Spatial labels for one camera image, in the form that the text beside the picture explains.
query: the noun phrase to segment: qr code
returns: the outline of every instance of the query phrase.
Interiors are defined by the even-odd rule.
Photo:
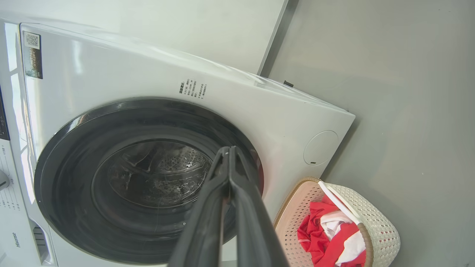
[[[25,33],[25,45],[29,48],[39,49],[39,35],[26,32],[26,31],[24,33]]]

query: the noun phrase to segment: white washing machine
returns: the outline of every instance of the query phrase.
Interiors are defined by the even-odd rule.
[[[200,57],[19,18],[1,20],[0,86],[0,267],[166,263],[226,145],[253,162],[273,219],[354,120]],[[232,205],[224,220],[222,257],[235,260]]]

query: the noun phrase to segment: white plastic basket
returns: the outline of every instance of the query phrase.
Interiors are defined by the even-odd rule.
[[[354,190],[324,183],[313,177],[302,179],[294,187],[274,222],[275,231],[290,266],[313,267],[310,253],[305,252],[298,242],[297,229],[310,214],[310,202],[322,201],[325,194],[358,225],[366,245],[364,266],[389,266],[401,245],[394,225],[373,204]]]

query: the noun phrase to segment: laundry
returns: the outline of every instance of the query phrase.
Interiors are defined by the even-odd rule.
[[[358,267],[365,263],[366,247],[358,226],[327,196],[310,203],[310,215],[304,218],[297,236],[304,250],[311,253],[315,267]]]

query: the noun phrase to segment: brown woven rim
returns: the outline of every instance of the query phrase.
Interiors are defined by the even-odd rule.
[[[308,181],[313,181],[318,183],[321,181],[318,178],[315,177],[305,177],[301,179],[290,191],[290,193],[287,195],[287,198],[285,199],[284,203],[279,209],[279,212],[277,213],[277,216],[275,217],[274,220],[274,229],[277,227],[277,224],[280,221],[280,218],[282,217],[282,214],[284,213],[285,208],[287,207],[287,204],[290,202],[292,197],[295,195],[295,192],[297,192],[297,189],[305,182]],[[372,267],[373,266],[373,261],[374,261],[374,252],[373,252],[373,242],[371,240],[371,236],[366,229],[366,226],[364,226],[363,223],[358,224],[358,228],[360,229],[361,234],[363,235],[363,240],[364,240],[364,245],[366,246],[366,261],[364,263],[364,267]]]

